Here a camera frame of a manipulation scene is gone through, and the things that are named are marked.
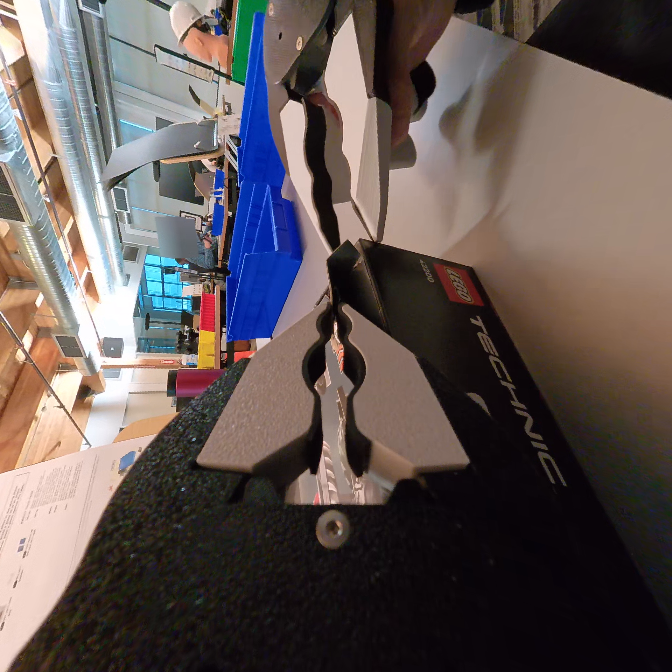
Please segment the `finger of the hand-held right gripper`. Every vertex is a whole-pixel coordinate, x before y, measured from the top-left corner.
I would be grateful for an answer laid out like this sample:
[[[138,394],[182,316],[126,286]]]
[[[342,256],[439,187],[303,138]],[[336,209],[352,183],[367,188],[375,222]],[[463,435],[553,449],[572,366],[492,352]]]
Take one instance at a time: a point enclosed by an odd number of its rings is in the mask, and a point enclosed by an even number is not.
[[[354,204],[372,240],[382,240],[388,209],[392,110],[389,51],[392,15],[353,15],[367,96]]]
[[[343,154],[341,116],[326,95],[309,95],[302,103],[310,197],[319,230],[328,249],[334,251],[345,240],[354,238],[351,172]]]

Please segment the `dark grey panel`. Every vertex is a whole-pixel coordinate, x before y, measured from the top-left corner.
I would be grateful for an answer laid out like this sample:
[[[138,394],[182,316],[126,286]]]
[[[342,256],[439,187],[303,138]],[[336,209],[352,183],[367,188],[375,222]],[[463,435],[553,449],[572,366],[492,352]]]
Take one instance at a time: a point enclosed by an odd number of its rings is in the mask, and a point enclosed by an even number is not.
[[[109,191],[147,164],[211,159],[222,153],[217,119],[170,124],[114,148],[100,181]]]

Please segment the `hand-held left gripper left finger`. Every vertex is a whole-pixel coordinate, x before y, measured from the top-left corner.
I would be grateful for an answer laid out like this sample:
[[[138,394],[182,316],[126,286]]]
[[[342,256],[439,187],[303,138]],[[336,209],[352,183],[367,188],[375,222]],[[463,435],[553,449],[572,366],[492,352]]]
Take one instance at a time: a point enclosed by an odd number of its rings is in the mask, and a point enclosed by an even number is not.
[[[287,489],[315,475],[323,453],[321,394],[330,302],[321,302],[254,355],[197,457],[200,467],[266,478]]]

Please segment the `white hard hat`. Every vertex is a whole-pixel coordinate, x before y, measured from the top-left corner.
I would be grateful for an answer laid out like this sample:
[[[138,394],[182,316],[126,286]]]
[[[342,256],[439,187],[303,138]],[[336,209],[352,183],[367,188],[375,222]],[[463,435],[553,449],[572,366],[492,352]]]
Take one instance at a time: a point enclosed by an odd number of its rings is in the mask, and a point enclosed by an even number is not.
[[[205,14],[187,1],[173,3],[169,10],[169,19],[177,43],[180,46],[183,45],[192,29],[206,33],[210,32]]]

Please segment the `person's right hand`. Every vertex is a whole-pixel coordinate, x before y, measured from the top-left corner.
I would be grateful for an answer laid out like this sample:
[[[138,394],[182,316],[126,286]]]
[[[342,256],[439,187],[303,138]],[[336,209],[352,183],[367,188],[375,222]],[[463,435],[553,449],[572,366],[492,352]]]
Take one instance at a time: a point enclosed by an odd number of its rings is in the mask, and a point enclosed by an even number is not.
[[[394,1],[389,51],[391,144],[397,147],[408,135],[415,111],[411,72],[423,63],[444,33],[455,1]]]

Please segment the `printed paper sheet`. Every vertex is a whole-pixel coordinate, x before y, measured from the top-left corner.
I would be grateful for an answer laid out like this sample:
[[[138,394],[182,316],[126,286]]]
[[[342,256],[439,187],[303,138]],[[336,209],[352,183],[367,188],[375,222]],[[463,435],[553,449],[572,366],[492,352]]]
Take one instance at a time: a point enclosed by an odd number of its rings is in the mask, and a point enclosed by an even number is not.
[[[1,670],[53,610],[100,517],[154,435],[1,474]]]

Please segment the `white sign board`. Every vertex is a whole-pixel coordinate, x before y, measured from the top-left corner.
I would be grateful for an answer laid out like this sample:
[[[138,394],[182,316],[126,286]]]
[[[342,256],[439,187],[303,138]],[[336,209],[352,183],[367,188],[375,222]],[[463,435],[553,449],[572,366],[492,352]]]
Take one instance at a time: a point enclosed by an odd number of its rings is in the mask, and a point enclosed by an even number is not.
[[[174,71],[182,72],[198,80],[206,81],[207,83],[213,82],[216,70],[212,66],[159,44],[153,45],[153,52],[157,64]]]

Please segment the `mannequin head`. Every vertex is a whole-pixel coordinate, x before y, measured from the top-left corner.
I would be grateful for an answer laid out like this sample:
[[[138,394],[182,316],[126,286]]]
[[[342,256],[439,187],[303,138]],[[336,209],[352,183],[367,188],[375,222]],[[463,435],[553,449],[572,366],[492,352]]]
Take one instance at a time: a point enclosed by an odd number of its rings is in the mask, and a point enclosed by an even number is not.
[[[229,36],[216,35],[206,24],[195,23],[181,42],[187,52],[204,63],[225,65],[229,56]]]

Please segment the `ceiling air unit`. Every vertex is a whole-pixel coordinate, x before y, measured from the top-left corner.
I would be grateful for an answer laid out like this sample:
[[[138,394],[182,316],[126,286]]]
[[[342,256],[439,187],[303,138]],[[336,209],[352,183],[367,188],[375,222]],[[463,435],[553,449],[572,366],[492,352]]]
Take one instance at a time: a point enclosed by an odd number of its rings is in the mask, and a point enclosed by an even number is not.
[[[72,359],[84,359],[87,357],[87,351],[79,335],[52,332],[52,338],[63,357]]]

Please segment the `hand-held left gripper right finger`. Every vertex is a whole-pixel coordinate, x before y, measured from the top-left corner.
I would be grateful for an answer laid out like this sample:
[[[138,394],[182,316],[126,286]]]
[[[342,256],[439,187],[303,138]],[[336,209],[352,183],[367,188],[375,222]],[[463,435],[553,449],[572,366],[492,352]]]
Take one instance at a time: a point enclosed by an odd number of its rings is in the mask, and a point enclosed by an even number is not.
[[[348,304],[340,304],[351,471],[393,490],[399,481],[463,470],[470,459],[418,358]]]

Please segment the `blue storage bin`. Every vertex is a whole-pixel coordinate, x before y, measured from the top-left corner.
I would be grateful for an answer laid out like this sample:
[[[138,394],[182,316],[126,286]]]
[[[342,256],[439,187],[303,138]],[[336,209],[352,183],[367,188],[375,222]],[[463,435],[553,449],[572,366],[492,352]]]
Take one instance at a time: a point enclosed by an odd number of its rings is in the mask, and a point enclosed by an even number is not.
[[[265,183],[281,188],[286,171],[275,146],[270,125],[264,70],[264,14],[265,11],[256,12],[251,24],[237,163],[240,181]]]
[[[270,338],[301,266],[281,251],[247,253],[239,275],[226,279],[226,339]]]
[[[281,189],[262,182],[240,185],[234,220],[229,269],[239,270],[244,256],[252,253],[282,253],[302,261],[294,206]]]

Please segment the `green board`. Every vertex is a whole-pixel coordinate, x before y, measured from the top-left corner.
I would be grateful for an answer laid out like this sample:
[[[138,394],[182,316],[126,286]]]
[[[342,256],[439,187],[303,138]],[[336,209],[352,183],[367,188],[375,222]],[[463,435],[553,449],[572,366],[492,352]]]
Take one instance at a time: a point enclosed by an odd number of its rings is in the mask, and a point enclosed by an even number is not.
[[[264,14],[267,4],[268,1],[233,1],[231,77],[241,85],[245,84],[254,16]]]

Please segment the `person's black clothing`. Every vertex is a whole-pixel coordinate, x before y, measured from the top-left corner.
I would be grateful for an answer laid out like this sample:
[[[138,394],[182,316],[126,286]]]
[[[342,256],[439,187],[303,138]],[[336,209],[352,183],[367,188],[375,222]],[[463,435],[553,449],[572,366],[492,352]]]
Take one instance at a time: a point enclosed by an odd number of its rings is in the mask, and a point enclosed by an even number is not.
[[[526,43],[671,98],[670,1],[561,1]]]

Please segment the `silver ventilation duct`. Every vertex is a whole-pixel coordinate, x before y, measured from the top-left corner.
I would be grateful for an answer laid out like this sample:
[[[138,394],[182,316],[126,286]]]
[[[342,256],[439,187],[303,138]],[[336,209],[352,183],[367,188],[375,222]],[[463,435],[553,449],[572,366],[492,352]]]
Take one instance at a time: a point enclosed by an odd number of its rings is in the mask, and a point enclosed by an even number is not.
[[[75,107],[75,117],[87,162],[99,228],[115,286],[128,284],[122,257],[118,221],[112,197],[102,182],[104,146],[99,129],[96,101],[90,81],[87,54],[75,1],[50,1],[56,40],[66,82]]]
[[[1,172],[17,200],[20,220],[8,221],[21,259],[55,316],[56,335],[76,339],[79,354],[70,354],[85,376],[97,374],[101,357],[93,321],[67,265],[30,165],[12,106],[1,90]]]

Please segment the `black toy box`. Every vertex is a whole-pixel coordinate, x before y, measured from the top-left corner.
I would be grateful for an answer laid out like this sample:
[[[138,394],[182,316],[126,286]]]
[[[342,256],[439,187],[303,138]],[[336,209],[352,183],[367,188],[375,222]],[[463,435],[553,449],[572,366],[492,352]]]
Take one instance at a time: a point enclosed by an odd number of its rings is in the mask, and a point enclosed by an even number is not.
[[[409,350],[470,462],[428,475],[476,605],[607,668],[671,670],[665,617],[473,269],[386,245],[327,262],[337,298]]]

